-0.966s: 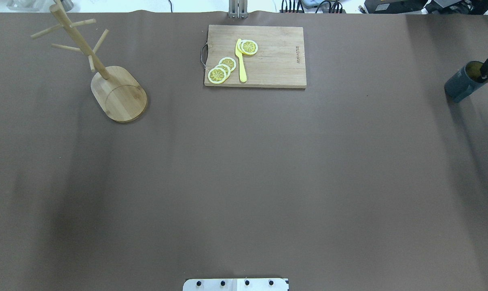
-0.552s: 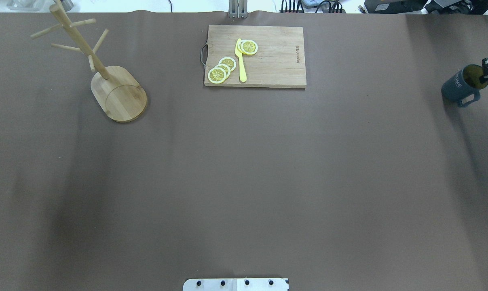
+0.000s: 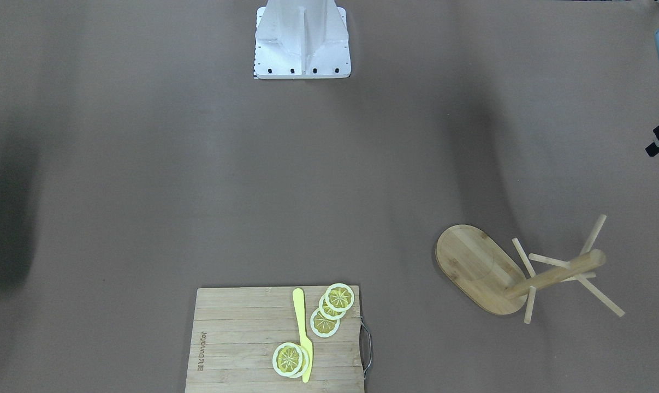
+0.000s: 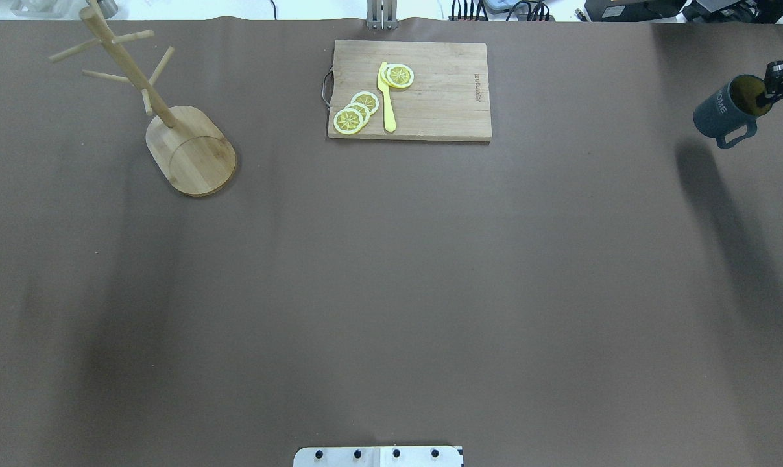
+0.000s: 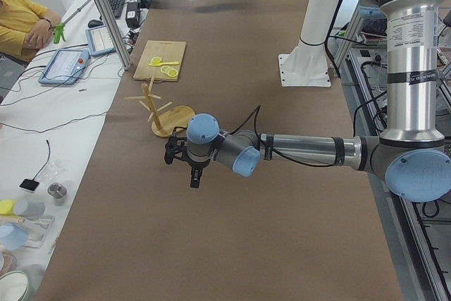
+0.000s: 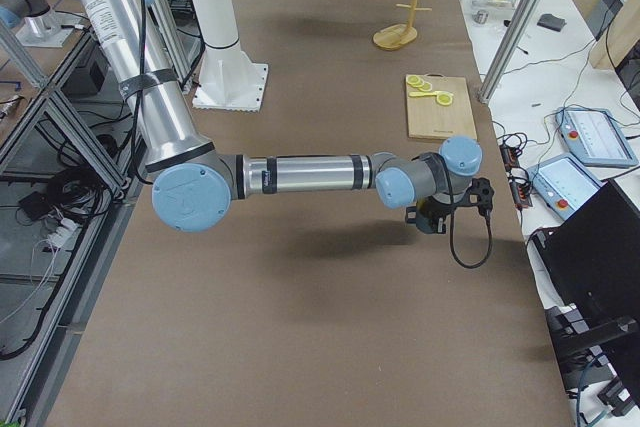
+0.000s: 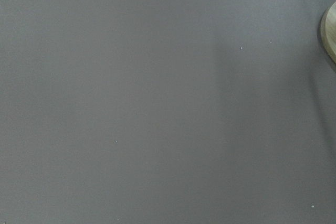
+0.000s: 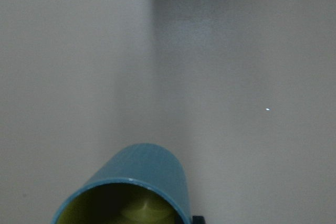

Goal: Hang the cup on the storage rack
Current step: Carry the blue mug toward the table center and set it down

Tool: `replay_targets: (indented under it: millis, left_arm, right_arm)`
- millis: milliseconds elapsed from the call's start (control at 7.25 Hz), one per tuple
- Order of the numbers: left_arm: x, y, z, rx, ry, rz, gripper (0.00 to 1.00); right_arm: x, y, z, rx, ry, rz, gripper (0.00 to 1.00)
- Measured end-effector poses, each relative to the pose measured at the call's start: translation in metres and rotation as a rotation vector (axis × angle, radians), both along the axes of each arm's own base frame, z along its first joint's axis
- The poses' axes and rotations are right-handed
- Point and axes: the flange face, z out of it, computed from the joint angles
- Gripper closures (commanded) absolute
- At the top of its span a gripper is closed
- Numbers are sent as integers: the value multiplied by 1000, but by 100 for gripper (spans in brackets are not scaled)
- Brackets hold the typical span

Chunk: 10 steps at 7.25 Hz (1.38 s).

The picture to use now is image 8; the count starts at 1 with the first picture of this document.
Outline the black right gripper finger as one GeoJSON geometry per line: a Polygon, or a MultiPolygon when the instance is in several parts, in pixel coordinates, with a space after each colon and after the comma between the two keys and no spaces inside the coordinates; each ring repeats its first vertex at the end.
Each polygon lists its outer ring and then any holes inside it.
{"type": "Polygon", "coordinates": [[[204,216],[200,216],[200,215],[193,216],[192,224],[205,224],[204,216]]]}

